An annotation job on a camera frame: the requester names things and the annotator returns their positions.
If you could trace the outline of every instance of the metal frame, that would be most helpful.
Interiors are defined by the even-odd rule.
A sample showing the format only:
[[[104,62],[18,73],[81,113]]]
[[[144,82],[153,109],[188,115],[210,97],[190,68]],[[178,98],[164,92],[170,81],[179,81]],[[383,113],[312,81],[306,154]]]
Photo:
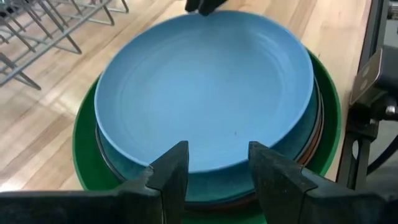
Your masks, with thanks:
[[[5,4],[0,4],[0,11],[6,14],[6,18],[0,17],[0,44],[10,44],[12,42],[22,42],[26,49],[18,55],[7,56],[0,54],[0,73],[5,75],[0,79],[0,87],[12,79],[20,81],[37,90],[40,86],[30,79],[23,70],[34,63],[38,58],[45,54],[52,47],[66,50],[75,54],[81,54],[81,49],[70,37],[70,34],[79,28],[86,21],[96,22],[105,25],[114,25],[114,19],[110,12],[128,13],[129,8],[125,0],[121,0],[122,9],[108,8],[107,5],[112,0],[91,0],[91,4],[75,2],[75,0],[31,0],[27,3],[25,0],[8,0]],[[57,8],[62,5],[70,5],[75,12],[71,14],[61,13]],[[108,17],[107,21],[100,21],[92,17],[103,10]],[[19,18],[26,16],[30,21],[21,24]],[[49,17],[55,24],[54,29],[45,27],[42,24],[43,17]],[[39,27],[43,31],[41,34],[29,34],[26,30],[32,27]],[[63,39],[69,40],[72,47],[59,45]]]
[[[372,1],[358,71],[383,46],[388,7],[389,0]],[[361,190],[366,184],[370,145],[377,138],[379,124],[371,121],[367,126],[361,126],[361,121],[350,116],[354,113],[349,110],[336,181],[350,189]],[[358,142],[357,158],[353,155],[355,141]]]

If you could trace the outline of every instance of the black bracket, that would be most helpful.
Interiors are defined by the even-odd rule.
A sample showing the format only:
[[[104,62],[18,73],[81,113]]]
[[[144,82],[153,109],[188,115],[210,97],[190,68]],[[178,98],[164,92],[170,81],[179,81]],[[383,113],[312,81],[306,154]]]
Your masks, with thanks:
[[[267,223],[398,222],[396,194],[347,189],[258,142],[249,148],[249,166]]]
[[[398,119],[398,49],[383,46],[389,1],[373,0],[359,70],[354,81],[336,181],[349,189],[366,185],[371,143],[379,121]],[[358,142],[358,156],[353,155]]]

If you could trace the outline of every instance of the light blue plate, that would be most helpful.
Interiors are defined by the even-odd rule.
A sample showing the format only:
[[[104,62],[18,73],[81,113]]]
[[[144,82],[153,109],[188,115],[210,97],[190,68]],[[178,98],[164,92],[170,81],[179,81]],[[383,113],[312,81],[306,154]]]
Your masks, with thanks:
[[[138,35],[99,79],[95,113],[109,143],[146,166],[190,144],[190,173],[242,164],[248,142],[272,147],[313,90],[304,46],[261,16],[179,16]]]
[[[313,132],[317,120],[318,94],[314,89],[308,108],[297,125],[278,142],[273,150],[280,152],[285,157],[294,160],[308,142]],[[139,164],[125,158],[118,151],[114,150],[112,145],[105,139],[99,131],[99,141],[103,148],[104,159],[117,176],[123,179],[134,180],[144,170]],[[207,173],[190,174],[188,177],[188,189],[185,197],[186,202],[191,203],[226,203],[235,200],[243,195],[254,191],[249,166],[243,162],[228,169],[216,170]]]

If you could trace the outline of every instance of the plate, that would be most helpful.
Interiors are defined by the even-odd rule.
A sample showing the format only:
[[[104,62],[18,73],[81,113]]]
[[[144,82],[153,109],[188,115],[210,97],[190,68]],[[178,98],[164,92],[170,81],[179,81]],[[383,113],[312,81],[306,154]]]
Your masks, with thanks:
[[[329,74],[311,54],[315,76],[325,103],[325,123],[319,150],[309,162],[308,168],[317,174],[325,175],[335,156],[341,132],[340,101]],[[76,116],[73,130],[73,163],[81,186],[85,190],[110,190],[119,185],[119,181],[109,170],[97,147],[95,139],[96,118],[94,112],[94,82],[82,101]],[[206,213],[187,215],[184,224],[264,224],[266,221],[259,207],[253,206],[228,213]]]
[[[249,141],[273,147],[297,124],[313,90],[305,47],[262,16],[179,16],[125,45],[99,79],[101,132],[146,166],[181,140],[190,173],[247,161]]]
[[[307,150],[305,146],[311,142],[310,136],[313,137],[312,133],[315,132],[315,125],[317,126],[319,120],[319,98],[320,94],[316,87],[302,119],[283,140],[271,149],[291,160],[299,158],[301,151]],[[98,147],[105,162],[121,181],[135,179],[145,169],[114,150],[100,130],[96,130],[96,135]],[[253,190],[248,164],[245,162],[223,170],[190,174],[185,200],[190,207],[209,207],[211,204],[215,206],[237,200],[253,193]]]
[[[307,157],[307,160],[303,163],[305,166],[308,165],[308,163],[310,163],[313,155],[315,155],[315,153],[318,149],[320,140],[322,138],[323,127],[324,127],[324,122],[325,122],[325,112],[323,111],[323,107],[324,107],[323,98],[320,98],[320,104],[321,104],[321,107],[320,107],[321,115],[320,115],[320,124],[318,125],[319,130],[317,131],[317,137],[314,138],[315,142],[313,143],[312,151],[311,151],[310,155]]]
[[[315,79],[317,92],[317,102],[318,102],[318,109],[317,109],[317,120],[315,121],[314,129],[309,137],[307,144],[305,145],[304,149],[301,150],[300,154],[297,156],[296,161],[299,164],[307,165],[310,161],[313,153],[315,152],[316,148],[318,147],[318,143],[320,140],[320,135],[323,131],[323,100],[322,94],[320,94],[319,86],[317,80]]]

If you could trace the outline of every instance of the dark teal plate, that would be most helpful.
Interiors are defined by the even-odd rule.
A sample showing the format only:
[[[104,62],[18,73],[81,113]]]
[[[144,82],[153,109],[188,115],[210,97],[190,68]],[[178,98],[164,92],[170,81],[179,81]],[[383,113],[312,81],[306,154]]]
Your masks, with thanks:
[[[313,136],[313,130],[318,118],[318,88],[313,88],[313,94],[304,116],[288,135],[272,149],[278,151],[291,160],[299,159],[302,151]],[[108,166],[121,180],[135,179],[143,167],[130,161],[106,140],[99,128],[96,128],[99,148],[103,148],[102,155]],[[189,175],[186,202],[193,204],[226,203],[253,193],[254,186],[247,162],[207,173]]]

